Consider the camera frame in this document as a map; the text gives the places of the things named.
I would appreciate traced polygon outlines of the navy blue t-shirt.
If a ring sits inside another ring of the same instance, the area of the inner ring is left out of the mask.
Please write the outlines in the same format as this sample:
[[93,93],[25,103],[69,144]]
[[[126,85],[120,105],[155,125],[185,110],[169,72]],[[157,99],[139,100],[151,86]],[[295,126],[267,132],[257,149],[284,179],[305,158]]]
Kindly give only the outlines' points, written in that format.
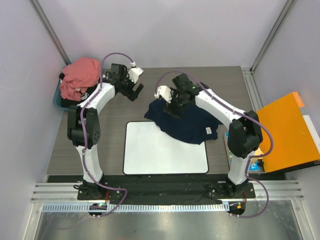
[[223,123],[196,105],[188,105],[181,118],[165,112],[166,102],[154,100],[144,117],[153,121],[162,132],[188,144],[200,145],[204,141],[218,139],[217,129]]

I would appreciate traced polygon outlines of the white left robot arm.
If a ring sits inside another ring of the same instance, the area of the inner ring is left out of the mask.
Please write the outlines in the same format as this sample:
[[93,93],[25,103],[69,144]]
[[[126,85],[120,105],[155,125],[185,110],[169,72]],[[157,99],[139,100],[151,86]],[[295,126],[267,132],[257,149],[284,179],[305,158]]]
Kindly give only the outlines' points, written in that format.
[[109,71],[101,74],[100,81],[89,97],[80,104],[68,108],[67,138],[75,146],[82,164],[82,183],[74,185],[78,200],[101,200],[108,192],[98,155],[101,138],[99,114],[118,93],[135,101],[143,84],[138,84],[143,69],[131,64],[113,63]]

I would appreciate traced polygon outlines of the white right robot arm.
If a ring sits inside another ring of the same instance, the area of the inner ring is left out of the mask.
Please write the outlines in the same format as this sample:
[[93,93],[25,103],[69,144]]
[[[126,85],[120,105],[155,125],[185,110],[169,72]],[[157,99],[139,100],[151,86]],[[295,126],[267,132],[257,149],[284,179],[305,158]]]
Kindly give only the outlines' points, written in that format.
[[173,80],[174,87],[161,85],[154,96],[165,101],[164,111],[182,118],[194,105],[218,119],[228,130],[227,146],[232,155],[223,190],[230,197],[241,196],[248,184],[248,161],[263,140],[255,111],[240,110],[217,96],[208,86],[194,84],[186,74]]

